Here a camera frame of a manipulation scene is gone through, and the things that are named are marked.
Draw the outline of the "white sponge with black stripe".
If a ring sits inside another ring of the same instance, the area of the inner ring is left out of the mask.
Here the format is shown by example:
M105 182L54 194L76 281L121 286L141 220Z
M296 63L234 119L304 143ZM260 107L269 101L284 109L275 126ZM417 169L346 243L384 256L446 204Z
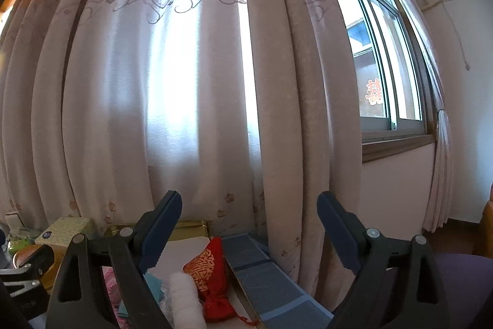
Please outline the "white sponge with black stripe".
M18 230L24 228L22 219L17 211L8 212L5 215L5 220L10 230Z

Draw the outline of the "teal microfiber cloth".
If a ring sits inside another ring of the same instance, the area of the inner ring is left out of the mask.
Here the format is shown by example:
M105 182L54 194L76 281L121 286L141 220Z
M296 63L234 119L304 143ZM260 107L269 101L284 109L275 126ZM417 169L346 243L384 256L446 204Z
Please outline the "teal microfiber cloth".
M116 308L117 317L131 318L135 315L136 308L143 306L144 302L160 304L164 297L161 289L163 281L156 276L145 273L136 279L132 286L124 286L120 303Z

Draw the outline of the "white gauze roll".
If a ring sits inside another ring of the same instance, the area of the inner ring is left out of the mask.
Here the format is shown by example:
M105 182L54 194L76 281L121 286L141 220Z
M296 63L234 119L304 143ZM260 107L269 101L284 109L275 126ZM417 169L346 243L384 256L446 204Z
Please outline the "white gauze roll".
M206 328L202 304L193 278L184 272L176 272L170 276L169 285L174 328Z

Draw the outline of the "pink patterned cloth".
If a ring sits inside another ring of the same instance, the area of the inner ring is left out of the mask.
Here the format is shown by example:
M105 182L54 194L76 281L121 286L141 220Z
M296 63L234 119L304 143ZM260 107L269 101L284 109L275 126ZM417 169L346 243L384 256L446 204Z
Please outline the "pink patterned cloth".
M117 283L116 277L114 270L111 267L104 266L102 268L103 270L103 276L104 276L104 283L106 286L106 290L109 295L109 300L110 304L113 308L114 314L117 318L119 318L119 308L120 308L120 303L121 303L121 294L120 294L120 288Z

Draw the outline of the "green wipes packet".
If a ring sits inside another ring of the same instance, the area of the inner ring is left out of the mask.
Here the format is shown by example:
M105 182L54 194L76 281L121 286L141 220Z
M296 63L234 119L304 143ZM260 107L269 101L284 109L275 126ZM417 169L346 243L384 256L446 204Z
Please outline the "green wipes packet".
M33 244L33 241L31 239L10 239L7 244L7 252L10 256L13 257L20 250L29 247L31 244Z

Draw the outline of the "purple chair seat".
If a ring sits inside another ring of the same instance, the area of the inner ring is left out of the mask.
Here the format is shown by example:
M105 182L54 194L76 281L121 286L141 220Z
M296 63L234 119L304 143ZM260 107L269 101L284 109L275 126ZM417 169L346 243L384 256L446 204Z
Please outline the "purple chair seat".
M376 307L376 328L491 328L492 260L393 257Z

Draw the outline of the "tissue pack, blue and yellow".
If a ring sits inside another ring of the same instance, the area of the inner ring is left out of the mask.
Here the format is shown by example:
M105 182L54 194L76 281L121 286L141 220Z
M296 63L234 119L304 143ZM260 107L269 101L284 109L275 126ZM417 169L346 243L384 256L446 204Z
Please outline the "tissue pack, blue and yellow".
M83 234L90 240L97 236L91 218L60 217L44 230L34 243L67 248L76 234Z

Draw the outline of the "tied side curtain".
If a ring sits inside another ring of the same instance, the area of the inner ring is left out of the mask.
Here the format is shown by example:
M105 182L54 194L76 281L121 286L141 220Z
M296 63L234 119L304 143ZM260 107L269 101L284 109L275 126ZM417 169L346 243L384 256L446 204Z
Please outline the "tied side curtain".
M434 169L423 223L423 229L431 233L448 221L453 194L453 148L449 116L441 109L437 118Z

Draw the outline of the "blue plaid tablecloth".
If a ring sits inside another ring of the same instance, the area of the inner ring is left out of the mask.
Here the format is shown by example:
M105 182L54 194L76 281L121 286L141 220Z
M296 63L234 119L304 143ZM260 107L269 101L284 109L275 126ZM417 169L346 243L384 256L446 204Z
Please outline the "blue plaid tablecloth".
M333 314L294 282L248 234L222 239L225 258L253 311L266 328L326 328Z

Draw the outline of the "red embroidered pouch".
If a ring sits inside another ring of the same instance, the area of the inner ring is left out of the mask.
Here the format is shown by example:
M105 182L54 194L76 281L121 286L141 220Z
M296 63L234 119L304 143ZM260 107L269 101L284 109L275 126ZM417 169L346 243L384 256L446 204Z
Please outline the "red embroidered pouch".
M258 320L249 321L239 315L229 301L230 281L220 237L211 239L199 255L183 266L183 272L190 275L196 284L207 323L225 322L234 318L250 327L259 323Z

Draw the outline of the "pink floral curtain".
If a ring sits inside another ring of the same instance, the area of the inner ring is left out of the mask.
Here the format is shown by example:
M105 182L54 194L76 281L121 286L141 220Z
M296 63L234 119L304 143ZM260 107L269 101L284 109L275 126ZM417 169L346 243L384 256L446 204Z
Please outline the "pink floral curtain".
M356 210L361 148L337 0L16 0L1 36L1 213L32 229L134 223L176 190L332 309L352 274L316 199Z

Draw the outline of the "sliding window frame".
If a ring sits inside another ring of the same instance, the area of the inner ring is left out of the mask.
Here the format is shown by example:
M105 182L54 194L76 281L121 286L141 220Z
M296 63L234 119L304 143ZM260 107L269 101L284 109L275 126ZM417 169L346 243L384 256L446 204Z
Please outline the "sliding window frame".
M423 52L399 0L337 0L352 49L363 160L434 142Z

